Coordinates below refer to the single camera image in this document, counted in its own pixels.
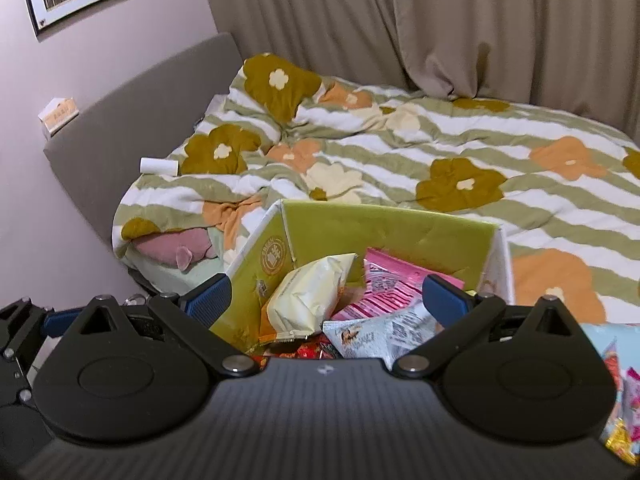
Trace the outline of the pink snack bag in box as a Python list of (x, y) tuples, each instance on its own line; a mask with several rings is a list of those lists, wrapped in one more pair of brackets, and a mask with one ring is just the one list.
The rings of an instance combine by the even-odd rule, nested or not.
[(459, 288), (464, 281), (416, 266), (405, 260), (368, 248), (363, 257), (366, 287), (362, 295), (330, 317), (331, 321), (351, 321), (376, 318), (411, 306), (422, 297), (424, 278), (436, 275)]

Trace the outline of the beige curtain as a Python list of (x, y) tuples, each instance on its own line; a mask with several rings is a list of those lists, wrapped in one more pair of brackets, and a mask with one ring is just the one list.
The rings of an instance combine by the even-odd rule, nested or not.
[(208, 0), (242, 55), (639, 134), (639, 0)]

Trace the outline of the silver white snack bag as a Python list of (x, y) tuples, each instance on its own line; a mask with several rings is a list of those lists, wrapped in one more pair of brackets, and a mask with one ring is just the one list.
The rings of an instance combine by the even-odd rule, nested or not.
[(322, 333), (344, 359), (381, 359), (391, 370), (394, 362), (442, 331), (421, 299), (409, 307), (375, 318), (326, 321)]

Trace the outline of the pale green snack bag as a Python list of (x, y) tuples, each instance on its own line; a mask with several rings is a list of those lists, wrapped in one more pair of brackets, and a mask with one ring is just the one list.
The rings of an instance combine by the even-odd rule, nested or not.
[(319, 333), (341, 299), (356, 257), (353, 252), (326, 256), (288, 272), (260, 311), (259, 342)]

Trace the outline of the grey bed headboard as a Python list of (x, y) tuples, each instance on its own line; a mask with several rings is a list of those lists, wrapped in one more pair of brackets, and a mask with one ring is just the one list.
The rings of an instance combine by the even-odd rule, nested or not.
[(193, 132), (242, 64), (223, 32), (135, 76), (79, 113), (44, 146), (65, 192), (105, 245), (142, 157), (164, 157)]

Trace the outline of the green striped floral duvet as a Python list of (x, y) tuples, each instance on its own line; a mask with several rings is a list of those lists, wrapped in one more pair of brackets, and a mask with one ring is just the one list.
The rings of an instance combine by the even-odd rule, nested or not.
[(113, 220), (134, 241), (205, 228), (232, 263), (277, 200), (383, 205), (500, 224), (519, 302), (555, 294), (583, 323), (639, 319), (639, 151), (623, 133), (548, 108), (443, 101), (321, 76), (262, 53), (224, 102), (144, 174)]

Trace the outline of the red snack bag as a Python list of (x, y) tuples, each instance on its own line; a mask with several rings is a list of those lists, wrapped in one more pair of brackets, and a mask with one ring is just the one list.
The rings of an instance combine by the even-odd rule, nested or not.
[(326, 336), (318, 334), (304, 339), (277, 341), (263, 344), (254, 351), (254, 357), (305, 360), (341, 359), (340, 352)]

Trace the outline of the white roll on bed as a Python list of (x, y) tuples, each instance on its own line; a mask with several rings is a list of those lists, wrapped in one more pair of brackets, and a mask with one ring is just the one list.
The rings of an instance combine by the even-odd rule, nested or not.
[(175, 159), (141, 157), (139, 170), (140, 174), (177, 177), (179, 174), (179, 162)]

